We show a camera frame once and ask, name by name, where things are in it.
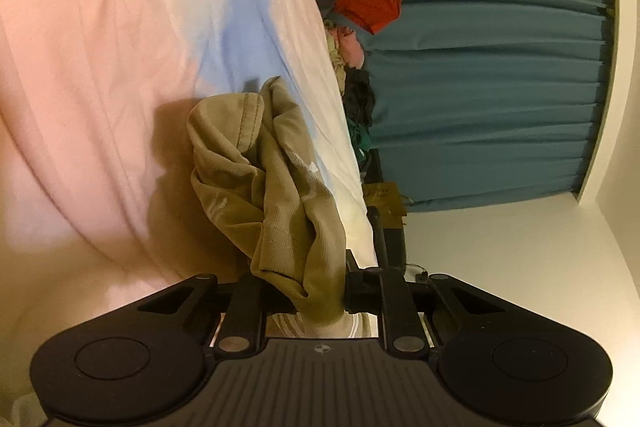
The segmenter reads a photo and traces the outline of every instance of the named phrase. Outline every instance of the khaki cloth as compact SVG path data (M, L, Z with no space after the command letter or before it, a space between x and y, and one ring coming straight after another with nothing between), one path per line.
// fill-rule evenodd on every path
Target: khaki cloth
M318 325L344 314L345 235L302 112L283 81L202 100L189 116L191 184L251 272Z

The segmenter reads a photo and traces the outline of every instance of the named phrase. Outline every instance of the pile of clothes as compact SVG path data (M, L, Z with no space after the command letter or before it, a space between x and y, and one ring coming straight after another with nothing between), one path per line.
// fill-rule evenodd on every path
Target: pile of clothes
M351 146L358 160L360 174L364 176L370 163L369 129L373 124L372 114L376 103L369 84L369 73L364 69L364 51L351 28L325 20L324 30L335 78L342 95Z

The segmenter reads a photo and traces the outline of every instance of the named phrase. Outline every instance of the pink fabric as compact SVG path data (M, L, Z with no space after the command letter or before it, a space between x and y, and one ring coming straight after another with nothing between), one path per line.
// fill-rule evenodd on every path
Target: pink fabric
M226 82L227 63L244 48L221 44L228 5L0 0L0 425L31 390L31 356L53 334L199 272L235 279L246 263L216 249L220 232L191 187L186 132L196 97L238 89ZM370 266L370 226L318 7L265 5L274 33L263 29L261 42L280 45L282 71L257 68L257 80L289 74L348 248Z
M350 68L361 69L364 65L364 51L356 38L356 32L346 26L336 26L340 55Z

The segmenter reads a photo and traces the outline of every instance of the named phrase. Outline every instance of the ribbed black surface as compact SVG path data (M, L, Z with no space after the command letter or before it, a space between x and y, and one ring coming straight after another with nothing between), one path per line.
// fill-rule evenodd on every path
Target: ribbed black surface
M50 427L63 427L54 421ZM271 339L220 363L189 404L154 427L496 427L462 407L423 362L394 359L375 339ZM578 424L596 426L594 421Z

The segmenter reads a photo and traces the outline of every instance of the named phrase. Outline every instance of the metal screw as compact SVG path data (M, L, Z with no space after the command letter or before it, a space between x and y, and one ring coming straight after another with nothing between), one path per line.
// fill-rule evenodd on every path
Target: metal screw
M240 353L250 345L251 343L244 337L225 337L218 343L218 347L228 353Z
M424 347L424 341L418 337L398 337L394 340L394 347L403 353L416 353Z

